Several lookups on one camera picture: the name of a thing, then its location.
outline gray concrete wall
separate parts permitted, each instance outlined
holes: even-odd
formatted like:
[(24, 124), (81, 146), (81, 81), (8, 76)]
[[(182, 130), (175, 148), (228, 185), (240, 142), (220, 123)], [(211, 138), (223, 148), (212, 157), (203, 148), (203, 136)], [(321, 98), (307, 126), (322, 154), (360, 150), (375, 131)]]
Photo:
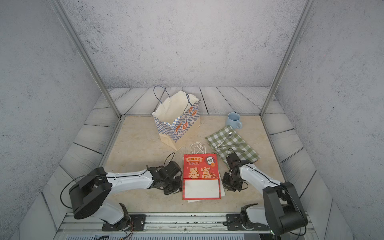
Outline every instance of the gray concrete wall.
[(109, 88), (269, 86), (305, 0), (62, 0)]
[(0, 239), (8, 239), (100, 90), (49, 1), (2, 1), (0, 32)]
[(357, 239), (384, 224), (384, 1), (318, 0), (276, 96)]

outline spoon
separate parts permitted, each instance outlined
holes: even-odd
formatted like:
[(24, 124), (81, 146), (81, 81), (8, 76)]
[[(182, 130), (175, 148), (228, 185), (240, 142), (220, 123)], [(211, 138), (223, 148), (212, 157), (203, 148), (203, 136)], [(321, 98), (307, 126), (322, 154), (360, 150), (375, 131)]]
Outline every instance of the spoon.
[(227, 138), (232, 138), (233, 136), (233, 132), (229, 132), (228, 133), (228, 136), (225, 137), (225, 139), (223, 141), (221, 141), (221, 143), (219, 143), (218, 145), (216, 145), (215, 149), (217, 149), (218, 147), (220, 147), (221, 144), (223, 144), (223, 142), (227, 139)]

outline gingham cloth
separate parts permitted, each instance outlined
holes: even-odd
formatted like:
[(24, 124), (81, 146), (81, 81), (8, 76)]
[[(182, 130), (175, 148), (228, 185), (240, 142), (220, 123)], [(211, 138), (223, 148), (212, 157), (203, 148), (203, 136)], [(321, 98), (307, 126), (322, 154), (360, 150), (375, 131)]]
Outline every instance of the gingham cloth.
[[(233, 132), (233, 135), (231, 138), (228, 138), (228, 133)], [(234, 144), (240, 144), (243, 143), (244, 145), (238, 146), (238, 147), (231, 147), (233, 150), (242, 150), (244, 152), (236, 152), (240, 160), (248, 159), (251, 162), (256, 162), (260, 156), (249, 146), (237, 133), (231, 126), (226, 126), (225, 128), (215, 132), (212, 135), (209, 135), (205, 138), (208, 141), (209, 146), (216, 151), (216, 153), (221, 157), (221, 159), (224, 161), (226, 166), (228, 167), (227, 160), (225, 159), (227, 157), (227, 151), (228, 148), (220, 148), (221, 146), (228, 146), (228, 145), (234, 145)], [(219, 148), (215, 149), (215, 146), (217, 146), (219, 143), (221, 143), (224, 140), (224, 142), (220, 145)]]

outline blue mug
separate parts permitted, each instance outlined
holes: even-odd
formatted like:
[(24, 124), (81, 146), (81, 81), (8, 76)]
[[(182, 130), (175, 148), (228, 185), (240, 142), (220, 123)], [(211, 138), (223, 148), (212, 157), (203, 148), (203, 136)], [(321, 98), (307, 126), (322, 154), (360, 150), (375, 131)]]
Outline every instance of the blue mug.
[(240, 115), (237, 113), (228, 114), (227, 120), (225, 121), (225, 125), (230, 125), (233, 129), (242, 129), (243, 123), (240, 122)]

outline paper bag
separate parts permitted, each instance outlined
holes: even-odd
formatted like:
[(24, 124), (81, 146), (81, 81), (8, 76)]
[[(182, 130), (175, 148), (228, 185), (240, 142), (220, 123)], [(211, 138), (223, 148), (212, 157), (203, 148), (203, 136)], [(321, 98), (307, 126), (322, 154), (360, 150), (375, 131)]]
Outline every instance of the paper bag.
[(178, 151), (200, 126), (200, 100), (179, 91), (160, 103), (152, 113), (160, 140)]

